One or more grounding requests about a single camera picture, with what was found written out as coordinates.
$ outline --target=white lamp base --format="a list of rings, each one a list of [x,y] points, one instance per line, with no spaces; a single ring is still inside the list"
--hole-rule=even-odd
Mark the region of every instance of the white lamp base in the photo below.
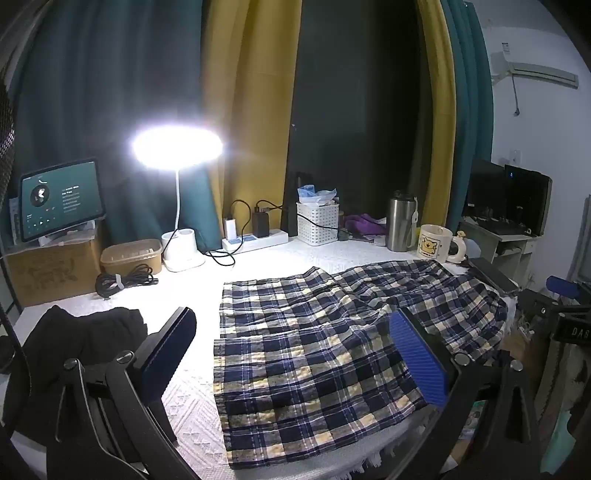
[[[197,250],[195,231],[190,228],[180,229],[174,236],[166,232],[162,236],[164,266],[171,272],[182,272],[205,263],[205,255]]]
[[[182,272],[191,268],[199,267],[205,263],[205,255],[197,252],[196,255],[183,260],[164,260],[164,266],[171,272]]]

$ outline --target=stainless steel thermos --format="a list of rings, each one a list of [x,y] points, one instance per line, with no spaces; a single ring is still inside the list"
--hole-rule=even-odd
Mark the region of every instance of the stainless steel thermos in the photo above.
[[[393,252],[406,252],[413,243],[413,214],[417,202],[409,194],[395,192],[388,203],[386,247]]]

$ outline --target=white wall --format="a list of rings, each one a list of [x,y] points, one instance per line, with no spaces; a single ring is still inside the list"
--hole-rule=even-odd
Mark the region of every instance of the white wall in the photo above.
[[[553,179],[545,234],[532,258],[536,288],[549,275],[565,277],[579,236],[584,199],[591,194],[591,73],[552,15],[537,0],[472,0],[489,54],[508,42],[510,59],[579,75],[579,89],[511,78],[493,87],[495,133],[492,159],[504,163],[521,150],[521,167]],[[491,73],[497,63],[491,62]]]

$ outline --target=white charger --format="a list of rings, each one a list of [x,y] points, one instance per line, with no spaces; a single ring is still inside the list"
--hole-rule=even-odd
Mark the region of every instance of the white charger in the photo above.
[[[227,240],[234,240],[238,237],[236,233],[236,220],[234,218],[224,218],[223,232]]]

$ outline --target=cartoon mug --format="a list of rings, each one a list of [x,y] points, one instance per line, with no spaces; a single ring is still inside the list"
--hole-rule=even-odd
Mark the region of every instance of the cartoon mug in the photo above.
[[[449,255],[452,242],[457,245],[457,254]],[[437,260],[440,263],[460,263],[466,255],[462,237],[453,236],[451,230],[439,225],[423,225],[418,237],[417,256]]]

